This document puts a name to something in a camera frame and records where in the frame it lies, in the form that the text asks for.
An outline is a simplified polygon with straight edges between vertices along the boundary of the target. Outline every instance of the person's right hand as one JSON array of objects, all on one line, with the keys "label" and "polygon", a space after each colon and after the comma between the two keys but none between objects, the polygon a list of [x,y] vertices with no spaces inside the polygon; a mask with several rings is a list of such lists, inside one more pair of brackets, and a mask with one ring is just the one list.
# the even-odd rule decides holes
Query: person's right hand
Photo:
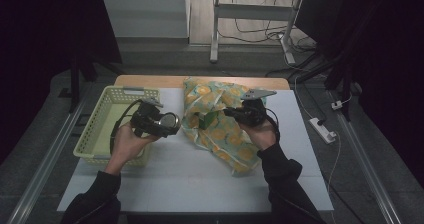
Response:
[{"label": "person's right hand", "polygon": [[125,123],[116,133],[113,153],[106,166],[105,172],[112,175],[119,175],[125,163],[136,158],[147,144],[157,141],[158,139],[159,137],[154,135],[138,137],[134,134],[131,123]]},{"label": "person's right hand", "polygon": [[242,123],[239,123],[239,126],[262,151],[274,145],[277,141],[274,127],[268,120],[265,120],[264,123],[256,127],[249,127]]}]

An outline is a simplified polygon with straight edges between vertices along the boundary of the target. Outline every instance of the black sleeve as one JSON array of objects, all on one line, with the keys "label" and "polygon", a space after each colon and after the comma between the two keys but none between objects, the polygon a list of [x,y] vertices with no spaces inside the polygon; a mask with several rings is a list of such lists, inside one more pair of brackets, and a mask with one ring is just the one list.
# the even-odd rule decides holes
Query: black sleeve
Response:
[{"label": "black sleeve", "polygon": [[120,186],[121,176],[99,171],[90,189],[77,195],[69,204],[61,223],[117,223],[121,203],[116,194]]},{"label": "black sleeve", "polygon": [[269,186],[272,223],[325,223],[297,181],[302,165],[288,160],[279,143],[259,151],[258,156]]}]

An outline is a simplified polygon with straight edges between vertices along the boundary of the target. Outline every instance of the wooden table edge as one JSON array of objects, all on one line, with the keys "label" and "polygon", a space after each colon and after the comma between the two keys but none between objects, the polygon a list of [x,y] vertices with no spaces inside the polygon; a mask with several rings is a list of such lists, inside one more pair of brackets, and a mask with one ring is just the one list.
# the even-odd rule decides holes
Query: wooden table edge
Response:
[{"label": "wooden table edge", "polygon": [[[157,76],[157,75],[121,75],[115,80],[115,86],[182,88],[184,79],[189,76]],[[261,77],[213,77],[191,76],[206,81],[230,82],[245,85],[250,88],[262,87],[273,90],[290,90],[289,83],[284,78]]]}]

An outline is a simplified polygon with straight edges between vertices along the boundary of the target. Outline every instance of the person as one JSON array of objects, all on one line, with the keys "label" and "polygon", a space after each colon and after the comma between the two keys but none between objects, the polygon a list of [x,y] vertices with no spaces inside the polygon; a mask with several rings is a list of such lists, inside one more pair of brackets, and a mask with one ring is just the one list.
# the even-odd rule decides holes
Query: person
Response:
[{"label": "person", "polygon": [[[265,180],[269,186],[272,223],[325,223],[297,181],[302,166],[284,155],[279,145],[279,134],[276,134],[272,123],[266,120],[257,127],[241,123],[239,126],[259,148],[257,155],[262,159]],[[135,158],[147,144],[158,139],[153,135],[137,137],[130,123],[122,125],[105,170],[97,173],[86,193],[74,198],[61,223],[117,223],[120,202],[116,195],[121,183],[120,172],[126,162]]]}]

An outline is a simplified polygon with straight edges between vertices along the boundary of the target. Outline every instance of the yellow floral bag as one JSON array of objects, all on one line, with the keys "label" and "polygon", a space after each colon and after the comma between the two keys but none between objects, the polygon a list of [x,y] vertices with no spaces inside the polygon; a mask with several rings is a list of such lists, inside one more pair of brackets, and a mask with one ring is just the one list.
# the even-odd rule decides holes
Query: yellow floral bag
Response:
[{"label": "yellow floral bag", "polygon": [[[232,117],[222,111],[226,107],[240,107],[240,97],[249,88],[226,82],[207,82],[195,78],[184,80],[184,117],[182,129],[197,146],[211,151],[227,162],[232,174],[243,174],[259,163],[247,134]],[[210,120],[202,127],[205,117]]]}]

